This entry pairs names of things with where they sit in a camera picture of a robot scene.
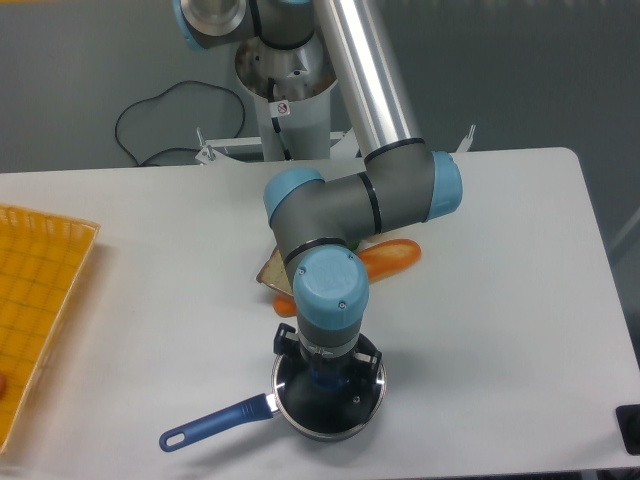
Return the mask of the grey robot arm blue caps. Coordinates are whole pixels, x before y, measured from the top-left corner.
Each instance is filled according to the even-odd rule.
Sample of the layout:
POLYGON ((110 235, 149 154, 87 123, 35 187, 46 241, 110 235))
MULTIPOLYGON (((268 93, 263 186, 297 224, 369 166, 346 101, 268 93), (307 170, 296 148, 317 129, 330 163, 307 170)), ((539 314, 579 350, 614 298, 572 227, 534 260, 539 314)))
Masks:
POLYGON ((329 382, 348 370, 376 375, 379 355, 357 356, 369 282, 349 245, 452 213, 463 195, 454 160, 420 133, 377 4, 178 1, 174 12, 202 49, 257 40, 295 53, 323 39, 365 169, 333 181, 286 170, 267 184, 264 204, 293 288, 301 357, 329 382))

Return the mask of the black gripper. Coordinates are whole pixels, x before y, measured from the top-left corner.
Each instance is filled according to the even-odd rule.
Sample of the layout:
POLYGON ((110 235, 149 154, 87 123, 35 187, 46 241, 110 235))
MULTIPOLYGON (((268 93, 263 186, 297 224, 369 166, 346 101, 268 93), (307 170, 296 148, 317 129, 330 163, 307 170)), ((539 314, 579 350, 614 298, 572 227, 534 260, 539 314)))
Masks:
POLYGON ((367 383, 376 383, 382 367, 382 354, 378 350, 368 354, 367 350, 368 338, 364 334, 346 344, 326 347, 297 334, 296 329, 286 323, 279 324, 273 340, 273 352, 280 360, 295 360, 300 351, 301 364, 312 371, 356 374, 367 383))

